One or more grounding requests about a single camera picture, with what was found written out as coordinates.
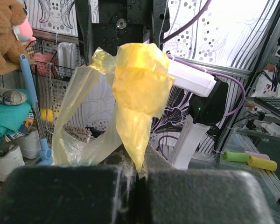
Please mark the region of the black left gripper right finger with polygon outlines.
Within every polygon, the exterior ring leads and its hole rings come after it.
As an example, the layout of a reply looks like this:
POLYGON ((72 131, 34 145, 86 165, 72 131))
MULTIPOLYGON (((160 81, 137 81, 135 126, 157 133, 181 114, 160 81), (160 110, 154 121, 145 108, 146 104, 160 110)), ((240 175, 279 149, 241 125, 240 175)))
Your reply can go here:
POLYGON ((138 175, 141 224, 176 224, 176 170, 150 145, 138 175))

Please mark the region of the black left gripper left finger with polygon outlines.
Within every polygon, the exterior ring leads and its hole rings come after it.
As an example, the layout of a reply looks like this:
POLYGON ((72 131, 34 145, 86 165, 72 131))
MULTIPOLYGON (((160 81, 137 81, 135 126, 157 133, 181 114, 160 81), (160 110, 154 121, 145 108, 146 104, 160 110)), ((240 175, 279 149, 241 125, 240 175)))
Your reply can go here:
POLYGON ((135 164, 121 145, 98 166, 97 223, 134 224, 137 212, 135 164))

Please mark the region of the yellow plastic trash bag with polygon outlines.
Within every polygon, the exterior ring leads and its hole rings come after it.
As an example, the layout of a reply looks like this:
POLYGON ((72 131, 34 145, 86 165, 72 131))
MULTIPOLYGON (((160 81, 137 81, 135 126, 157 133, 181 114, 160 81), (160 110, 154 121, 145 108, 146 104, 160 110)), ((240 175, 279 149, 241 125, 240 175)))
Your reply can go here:
POLYGON ((75 69, 63 97, 52 137, 54 164, 97 165, 124 146, 140 171, 152 118, 162 116, 174 83, 168 67, 168 57, 154 43, 124 44, 116 56, 98 48, 90 65, 75 69), (68 134, 65 125, 101 76, 112 86, 112 119, 102 135, 84 143, 68 134))

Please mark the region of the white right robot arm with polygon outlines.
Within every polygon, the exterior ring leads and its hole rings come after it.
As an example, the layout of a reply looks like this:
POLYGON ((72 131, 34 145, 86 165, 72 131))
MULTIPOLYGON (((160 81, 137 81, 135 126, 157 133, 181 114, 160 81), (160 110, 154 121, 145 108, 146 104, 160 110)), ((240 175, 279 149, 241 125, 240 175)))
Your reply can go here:
MULTIPOLYGON (((87 64, 96 48, 112 56, 130 43, 149 41, 162 49, 170 28, 165 0, 100 0, 98 22, 88 0, 76 0, 78 39, 87 64)), ((200 139, 224 116, 228 84, 219 74, 208 74, 195 65, 169 56, 168 73, 174 85, 191 92, 186 123, 169 156, 175 168, 187 169, 200 139)))

